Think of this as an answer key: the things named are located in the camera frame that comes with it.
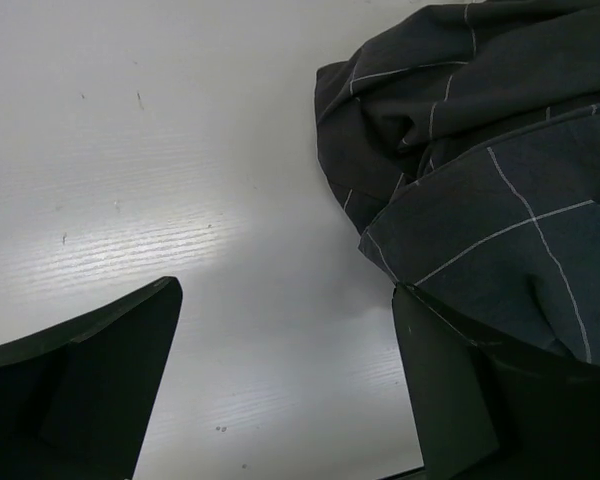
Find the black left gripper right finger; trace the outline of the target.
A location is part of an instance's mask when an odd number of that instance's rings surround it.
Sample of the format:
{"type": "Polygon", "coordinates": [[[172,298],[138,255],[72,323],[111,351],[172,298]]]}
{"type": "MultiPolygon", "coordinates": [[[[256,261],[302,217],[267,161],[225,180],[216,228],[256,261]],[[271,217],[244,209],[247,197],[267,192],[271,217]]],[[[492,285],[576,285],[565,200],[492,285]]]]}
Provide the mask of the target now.
{"type": "Polygon", "coordinates": [[[392,309],[430,479],[600,479],[600,366],[468,318],[412,286],[392,309]]]}

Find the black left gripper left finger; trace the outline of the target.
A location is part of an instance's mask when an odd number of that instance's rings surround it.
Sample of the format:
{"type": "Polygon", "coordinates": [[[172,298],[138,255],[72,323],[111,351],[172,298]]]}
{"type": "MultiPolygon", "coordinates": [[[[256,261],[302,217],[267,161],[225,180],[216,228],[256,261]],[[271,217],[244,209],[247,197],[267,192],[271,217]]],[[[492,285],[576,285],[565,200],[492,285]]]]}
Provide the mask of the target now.
{"type": "Polygon", "coordinates": [[[0,479],[130,479],[182,305],[162,277],[0,345],[0,479]]]}

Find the dark grey checked pillowcase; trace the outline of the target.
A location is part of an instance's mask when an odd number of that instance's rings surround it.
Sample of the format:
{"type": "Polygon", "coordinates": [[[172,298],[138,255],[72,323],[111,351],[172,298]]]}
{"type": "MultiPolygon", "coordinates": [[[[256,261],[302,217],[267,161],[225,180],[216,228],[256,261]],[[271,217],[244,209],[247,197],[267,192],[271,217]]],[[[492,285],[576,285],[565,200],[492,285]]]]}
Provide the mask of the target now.
{"type": "Polygon", "coordinates": [[[600,1],[424,7],[322,67],[315,115],[393,282],[600,366],[600,1]]]}

